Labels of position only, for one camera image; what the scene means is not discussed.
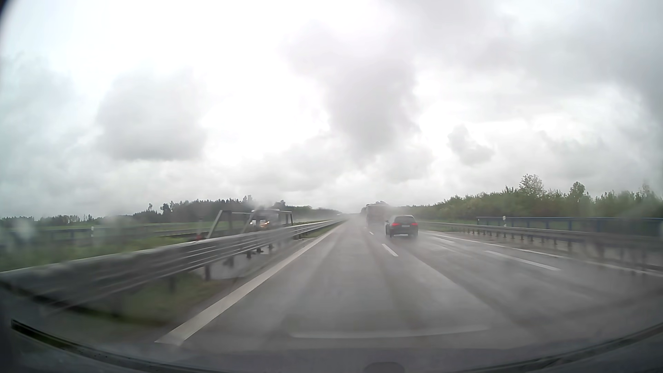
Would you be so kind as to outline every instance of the highway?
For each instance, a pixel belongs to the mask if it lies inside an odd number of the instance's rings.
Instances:
[[[663,321],[663,274],[351,220],[157,342],[201,352],[305,348],[568,350]]]

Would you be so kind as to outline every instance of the metal guardrail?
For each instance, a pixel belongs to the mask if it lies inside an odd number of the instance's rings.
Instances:
[[[236,226],[226,226],[217,229],[214,236],[229,236],[240,233],[244,220],[236,220]],[[199,233],[207,234],[209,227],[201,229],[192,226],[191,223],[172,224],[167,226],[94,226],[88,228],[63,228],[63,229],[39,229],[35,230],[29,242],[48,244],[73,244],[76,246],[89,246],[94,244],[126,242],[140,238],[164,237],[164,236],[195,236]],[[16,238],[16,244],[24,244],[24,240],[14,230],[6,231]]]
[[[663,255],[663,238],[661,237],[445,222],[419,222],[419,224],[423,226],[444,226],[452,230],[477,235],[492,236],[495,234],[496,236],[503,235],[506,238],[509,234],[512,239],[515,239],[515,236],[520,236],[521,241],[527,239],[533,242],[535,238],[540,238],[542,243],[545,240],[552,240],[554,245],[557,245],[558,240],[565,241],[568,243],[567,251],[569,253],[572,251],[572,243],[580,243],[584,246],[592,245],[596,249],[600,260],[605,259],[605,248],[617,248],[622,261],[624,258],[630,258],[631,262],[629,264],[636,264],[642,269],[651,267],[651,265],[648,265],[647,259],[649,254]]]
[[[0,273],[0,282],[9,289],[41,303],[63,309],[118,294],[157,279],[204,267],[209,279],[209,265],[239,254],[251,257],[278,242],[324,228],[342,220],[327,220],[262,232],[210,238],[140,250],[110,254],[64,263],[14,269]]]
[[[658,236],[663,227],[663,218],[477,216],[477,224]]]

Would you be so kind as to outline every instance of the sky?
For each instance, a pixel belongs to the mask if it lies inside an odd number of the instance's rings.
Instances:
[[[16,0],[0,216],[663,191],[663,3]]]

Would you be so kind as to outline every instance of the forest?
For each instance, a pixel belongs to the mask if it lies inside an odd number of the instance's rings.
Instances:
[[[663,218],[663,200],[648,185],[636,192],[611,190],[591,196],[577,181],[568,192],[546,190],[541,178],[530,174],[523,176],[517,187],[506,186],[499,192],[456,195],[433,205],[403,209],[418,218],[432,220],[469,220],[478,216]]]

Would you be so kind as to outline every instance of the dark car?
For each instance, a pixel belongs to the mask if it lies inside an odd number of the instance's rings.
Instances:
[[[407,234],[411,237],[419,235],[419,224],[412,215],[394,215],[385,223],[385,234],[393,237],[395,234]]]

